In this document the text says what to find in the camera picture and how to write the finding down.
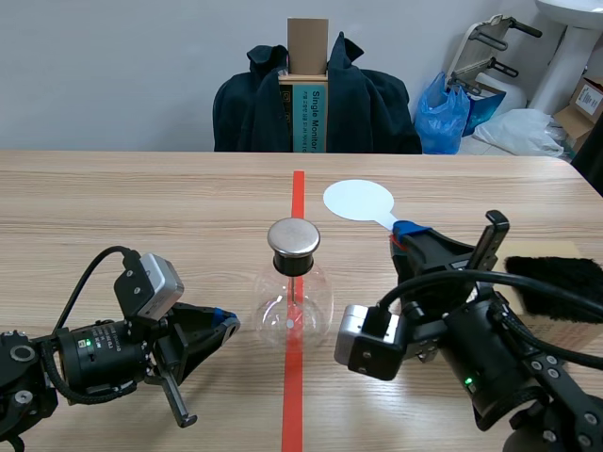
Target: black cable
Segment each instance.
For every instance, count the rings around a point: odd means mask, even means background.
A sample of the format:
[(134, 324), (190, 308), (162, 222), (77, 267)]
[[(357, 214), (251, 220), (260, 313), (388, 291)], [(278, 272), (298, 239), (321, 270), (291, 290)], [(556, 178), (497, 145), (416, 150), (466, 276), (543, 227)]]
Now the black cable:
[(25, 444), (18, 436), (8, 438), (7, 441), (15, 449), (15, 452), (25, 452)]
[(460, 280), (468, 283), (495, 283), (533, 290), (555, 299), (562, 299), (574, 307), (603, 319), (603, 306), (555, 285), (510, 273), (479, 270), (446, 270), (412, 278), (390, 290), (379, 302), (379, 306), (382, 309), (388, 309), (394, 301), (408, 292), (451, 280)]
[(120, 246), (110, 247), (104, 251), (101, 251), (101, 253), (98, 256), (96, 256), (92, 262), (90, 262), (90, 264), (88, 265), (88, 268), (86, 268), (86, 270), (84, 270), (84, 274), (82, 274), (82, 277), (79, 279), (79, 281), (75, 285), (75, 289), (73, 290), (72, 295), (69, 297), (69, 300), (67, 301), (67, 304), (65, 305), (65, 308), (63, 309), (63, 312), (61, 313), (60, 317), (58, 318), (57, 324), (55, 325), (55, 328), (53, 329), (53, 334), (56, 334), (57, 330), (59, 328), (63, 328), (63, 325), (65, 325), (65, 322), (67, 321), (67, 317), (69, 317), (69, 313), (72, 311), (73, 306), (75, 305), (75, 301), (77, 300), (77, 297), (79, 297), (80, 292), (84, 288), (84, 285), (88, 281), (88, 278), (90, 277), (90, 275), (92, 274), (94, 269), (96, 267), (98, 267), (98, 265), (101, 262), (103, 262), (103, 260), (108, 255), (113, 254), (114, 252), (120, 252), (121, 254), (123, 254), (123, 256), (125, 256), (126, 253), (129, 251), (130, 251), (130, 249), (126, 248), (126, 247), (120, 247)]
[(583, 365), (585, 367), (592, 367), (593, 369), (603, 370), (603, 358), (599, 358), (593, 355), (587, 355), (585, 353), (579, 353), (577, 351), (567, 350), (565, 348), (553, 346), (545, 341), (541, 341), (535, 337), (531, 332), (527, 331), (522, 325), (512, 320), (510, 317), (502, 317), (502, 323), (509, 328), (509, 331), (517, 336), (522, 341), (530, 344), (534, 348), (542, 350), (544, 353), (554, 355), (562, 360), (569, 361)]
[(136, 391), (136, 383), (132, 381), (130, 386), (123, 388), (120, 391), (116, 391), (112, 394), (107, 395), (83, 395), (74, 391), (69, 385), (63, 380), (58, 373), (57, 364), (53, 356), (53, 346), (50, 342), (41, 343), (41, 358), (46, 368), (48, 378), (55, 385), (55, 389), (59, 391), (65, 398), (72, 400), (75, 403), (82, 405), (98, 405), (100, 403), (107, 403), (116, 398), (127, 396)]

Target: white wall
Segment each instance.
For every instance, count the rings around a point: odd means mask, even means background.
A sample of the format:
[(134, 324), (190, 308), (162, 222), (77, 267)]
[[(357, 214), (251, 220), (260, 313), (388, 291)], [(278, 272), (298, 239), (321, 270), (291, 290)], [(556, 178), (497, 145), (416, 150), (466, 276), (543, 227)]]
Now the white wall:
[[(552, 24), (530, 0), (0, 0), (0, 148), (211, 150), (216, 91), (256, 44), (286, 44), (288, 16), (330, 18), (330, 47), (345, 31), (357, 64), (401, 78), (415, 105), (502, 8)], [(546, 60), (545, 40), (529, 45), (521, 66)]]

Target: white sink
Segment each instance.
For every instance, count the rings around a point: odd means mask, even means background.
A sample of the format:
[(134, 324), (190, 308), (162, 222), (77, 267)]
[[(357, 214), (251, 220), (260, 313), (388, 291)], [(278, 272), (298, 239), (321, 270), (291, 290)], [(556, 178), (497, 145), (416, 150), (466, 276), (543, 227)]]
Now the white sink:
[(549, 19), (567, 25), (530, 108), (552, 115), (567, 106), (603, 30), (603, 0), (534, 0)]
[(536, 0), (536, 6), (555, 22), (603, 30), (603, 0)]

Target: red tape line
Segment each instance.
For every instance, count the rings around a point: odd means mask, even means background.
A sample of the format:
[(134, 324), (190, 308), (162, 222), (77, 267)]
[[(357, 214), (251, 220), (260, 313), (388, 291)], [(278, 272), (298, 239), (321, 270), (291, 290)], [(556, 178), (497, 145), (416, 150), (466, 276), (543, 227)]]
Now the red tape line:
[[(291, 217), (305, 215), (305, 174), (293, 173)], [(303, 279), (295, 279), (295, 294), (287, 297), (287, 323), (293, 327), (286, 332), (285, 385), (283, 391), (283, 452), (303, 452)]]

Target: black sponge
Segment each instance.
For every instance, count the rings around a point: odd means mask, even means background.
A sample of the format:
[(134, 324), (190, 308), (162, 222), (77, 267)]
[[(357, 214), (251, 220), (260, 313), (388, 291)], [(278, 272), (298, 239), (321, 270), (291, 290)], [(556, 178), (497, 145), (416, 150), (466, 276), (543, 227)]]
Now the black sponge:
[[(562, 257), (509, 257), (509, 273), (527, 276), (569, 290), (603, 306), (603, 269), (590, 259)], [(528, 313), (547, 315), (554, 320), (600, 323), (599, 319), (562, 300), (545, 297), (530, 290), (519, 290)]]

